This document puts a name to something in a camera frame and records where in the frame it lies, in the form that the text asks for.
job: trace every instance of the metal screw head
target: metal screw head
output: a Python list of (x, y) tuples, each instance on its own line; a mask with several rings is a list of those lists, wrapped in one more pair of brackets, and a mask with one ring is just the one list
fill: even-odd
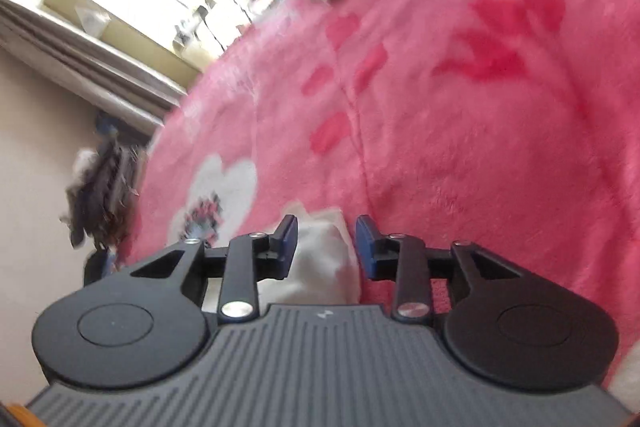
[(231, 301), (223, 305), (220, 311), (222, 311), (227, 317), (241, 319), (242, 317), (250, 315), (254, 311), (254, 307), (248, 302)]
[(398, 315), (409, 319), (419, 319), (429, 313), (429, 305), (424, 302), (405, 302), (398, 306)]

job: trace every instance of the curtain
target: curtain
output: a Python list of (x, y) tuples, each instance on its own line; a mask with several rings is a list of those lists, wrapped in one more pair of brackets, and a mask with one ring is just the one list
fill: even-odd
[(186, 92), (46, 12), (0, 0), (0, 46), (49, 80), (150, 136)]

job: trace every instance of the white cloth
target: white cloth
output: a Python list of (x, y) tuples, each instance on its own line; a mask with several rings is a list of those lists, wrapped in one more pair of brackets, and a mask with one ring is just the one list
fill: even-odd
[(640, 342), (620, 364), (609, 385), (609, 392), (630, 411), (640, 412)]
[[(258, 282), (260, 312), (264, 313), (272, 303), (357, 304), (360, 271), (341, 211), (330, 208), (310, 216), (297, 203), (286, 208), (284, 214), (298, 218), (298, 246), (286, 279)], [(216, 311), (221, 281), (209, 279), (203, 311)]]

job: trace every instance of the pink fluffy blanket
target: pink fluffy blanket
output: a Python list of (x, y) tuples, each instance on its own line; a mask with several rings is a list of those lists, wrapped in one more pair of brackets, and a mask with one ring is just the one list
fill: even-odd
[(287, 0), (157, 138), (129, 262), (298, 200), (476, 241), (603, 306), (618, 359), (640, 337), (639, 0)]

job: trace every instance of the gray ribbed platform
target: gray ribbed platform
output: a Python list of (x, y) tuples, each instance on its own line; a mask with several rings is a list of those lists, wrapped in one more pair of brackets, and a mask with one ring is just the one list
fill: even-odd
[(596, 386), (537, 396), (484, 383), (431, 330), (376, 306), (272, 306), (223, 328), (170, 380), (109, 394), (54, 384), (30, 409), (49, 427), (614, 427), (628, 416)]

